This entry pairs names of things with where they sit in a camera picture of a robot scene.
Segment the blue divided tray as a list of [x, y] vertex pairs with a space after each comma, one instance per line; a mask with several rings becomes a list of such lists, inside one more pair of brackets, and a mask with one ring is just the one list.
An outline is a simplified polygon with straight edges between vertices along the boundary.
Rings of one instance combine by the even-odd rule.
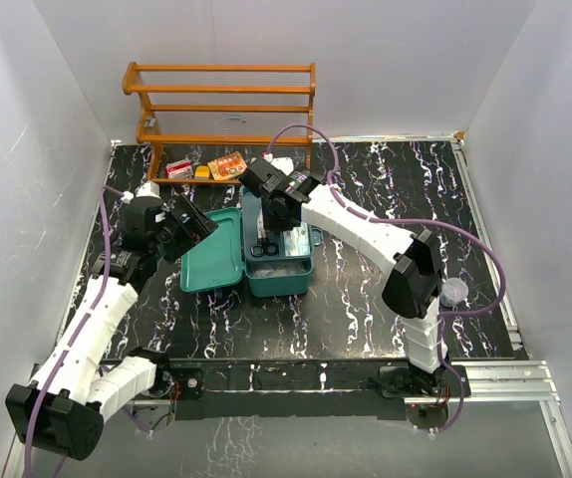
[[247, 188], [243, 187], [240, 190], [241, 194], [241, 219], [242, 219], [242, 242], [245, 258], [250, 262], [267, 262], [267, 261], [290, 261], [290, 260], [304, 260], [309, 258], [313, 252], [313, 242], [311, 229], [308, 226], [311, 242], [311, 254], [304, 257], [286, 257], [284, 255], [283, 246], [283, 232], [268, 231], [265, 227], [267, 236], [270, 241], [278, 244], [279, 253], [276, 256], [263, 256], [260, 258], [252, 257], [250, 254], [250, 246], [257, 240], [256, 221], [259, 213], [262, 213], [261, 200], [255, 197]]

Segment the small white blue card packet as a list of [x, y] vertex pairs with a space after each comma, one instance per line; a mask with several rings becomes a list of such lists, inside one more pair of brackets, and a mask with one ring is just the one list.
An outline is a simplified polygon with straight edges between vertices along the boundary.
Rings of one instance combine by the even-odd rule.
[[282, 238], [286, 257], [304, 257], [311, 254], [310, 234], [305, 223], [289, 231], [284, 231]]

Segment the green plastic medicine box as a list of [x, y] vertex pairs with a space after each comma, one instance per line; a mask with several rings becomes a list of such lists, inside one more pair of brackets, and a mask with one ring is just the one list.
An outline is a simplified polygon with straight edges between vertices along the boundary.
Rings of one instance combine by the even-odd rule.
[[304, 260], [250, 262], [244, 256], [241, 206], [210, 211], [218, 228], [181, 258], [180, 288], [196, 294], [234, 286], [246, 280], [258, 298], [301, 295], [308, 291], [313, 272], [313, 252], [322, 243], [320, 229], [310, 227], [314, 245]]

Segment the black handled scissors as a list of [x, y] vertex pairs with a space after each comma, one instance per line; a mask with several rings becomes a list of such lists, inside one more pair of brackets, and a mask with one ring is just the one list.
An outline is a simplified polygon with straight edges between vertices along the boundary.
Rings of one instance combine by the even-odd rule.
[[263, 214], [259, 213], [256, 221], [257, 240], [250, 246], [252, 257], [276, 256], [279, 253], [278, 244], [269, 240], [264, 228]]

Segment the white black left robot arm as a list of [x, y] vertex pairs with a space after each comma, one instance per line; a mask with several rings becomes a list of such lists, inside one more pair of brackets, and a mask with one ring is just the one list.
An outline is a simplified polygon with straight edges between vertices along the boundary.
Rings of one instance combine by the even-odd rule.
[[176, 262], [217, 228], [185, 196], [174, 208], [153, 193], [128, 200], [117, 231], [104, 236], [83, 301], [53, 352], [28, 384], [14, 384], [6, 395], [27, 450], [82, 461], [96, 448], [108, 419], [129, 401], [144, 391], [152, 397], [170, 391], [173, 374], [165, 353], [137, 348], [105, 375], [98, 370], [159, 263]]

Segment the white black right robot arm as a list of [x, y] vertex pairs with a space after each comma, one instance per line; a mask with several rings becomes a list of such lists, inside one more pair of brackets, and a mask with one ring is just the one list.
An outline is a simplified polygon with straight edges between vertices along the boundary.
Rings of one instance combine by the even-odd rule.
[[306, 168], [289, 173], [256, 158], [239, 180], [261, 201], [263, 225], [285, 231], [304, 222], [329, 232], [366, 256], [388, 276], [385, 305], [403, 320], [413, 387], [432, 395], [444, 387], [446, 355], [438, 328], [442, 260], [435, 234], [414, 234], [384, 222], [342, 196], [335, 185]]

